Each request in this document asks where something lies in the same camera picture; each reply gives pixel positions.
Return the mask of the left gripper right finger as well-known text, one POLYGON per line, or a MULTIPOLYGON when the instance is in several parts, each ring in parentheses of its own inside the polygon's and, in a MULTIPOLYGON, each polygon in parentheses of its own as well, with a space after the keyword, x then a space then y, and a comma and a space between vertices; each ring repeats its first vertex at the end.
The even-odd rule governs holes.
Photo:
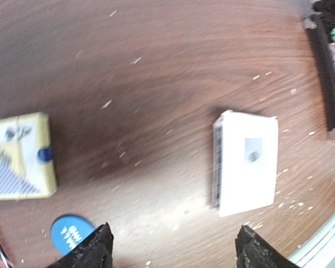
POLYGON ((237 267, 299 268, 276 251, 251 227, 242 225, 235 239, 237 267))

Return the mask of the blue round blind button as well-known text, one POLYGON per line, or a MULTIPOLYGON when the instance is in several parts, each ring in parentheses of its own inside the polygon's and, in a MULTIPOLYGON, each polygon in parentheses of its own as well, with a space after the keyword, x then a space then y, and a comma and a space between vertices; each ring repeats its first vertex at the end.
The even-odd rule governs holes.
POLYGON ((54 247, 65 256, 94 231, 95 227, 87 219, 74 214, 66 214, 54 221, 50 238, 54 247))

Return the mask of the white card deck box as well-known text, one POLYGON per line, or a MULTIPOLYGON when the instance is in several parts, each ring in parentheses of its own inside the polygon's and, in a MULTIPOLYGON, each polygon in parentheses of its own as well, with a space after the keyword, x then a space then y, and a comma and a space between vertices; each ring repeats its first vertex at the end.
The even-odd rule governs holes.
POLYGON ((220 217, 274 203, 279 124, 276 117, 223 112, 213 124, 213 208, 220 217))

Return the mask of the yellow blue card deck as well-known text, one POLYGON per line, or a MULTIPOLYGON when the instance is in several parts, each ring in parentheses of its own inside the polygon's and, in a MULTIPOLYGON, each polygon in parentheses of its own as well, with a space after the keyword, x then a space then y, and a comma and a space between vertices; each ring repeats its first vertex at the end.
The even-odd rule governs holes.
POLYGON ((0 119, 0 200, 48 198, 57 187, 49 116, 0 119))

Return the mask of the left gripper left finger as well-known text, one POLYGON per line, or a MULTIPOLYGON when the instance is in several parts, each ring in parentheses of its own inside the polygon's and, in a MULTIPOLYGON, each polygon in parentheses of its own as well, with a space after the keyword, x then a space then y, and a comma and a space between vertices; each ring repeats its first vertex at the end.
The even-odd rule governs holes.
POLYGON ((75 249, 47 268, 112 268, 113 240, 109 224, 102 224, 75 249))

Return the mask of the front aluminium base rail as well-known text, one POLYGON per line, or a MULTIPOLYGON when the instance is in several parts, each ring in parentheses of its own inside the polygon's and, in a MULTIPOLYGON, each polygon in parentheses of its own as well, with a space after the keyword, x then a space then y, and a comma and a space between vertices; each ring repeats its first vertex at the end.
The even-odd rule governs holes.
POLYGON ((335 213, 288 260, 299 267, 326 267, 335 257, 335 213))

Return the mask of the black poker chip case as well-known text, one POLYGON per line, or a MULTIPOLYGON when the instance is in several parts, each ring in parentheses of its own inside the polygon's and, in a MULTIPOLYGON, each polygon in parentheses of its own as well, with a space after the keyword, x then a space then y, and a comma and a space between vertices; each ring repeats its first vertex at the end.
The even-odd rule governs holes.
POLYGON ((335 27, 335 1, 310 1, 308 15, 303 19, 313 52, 323 94, 327 131, 335 140, 335 69, 329 44, 335 27))

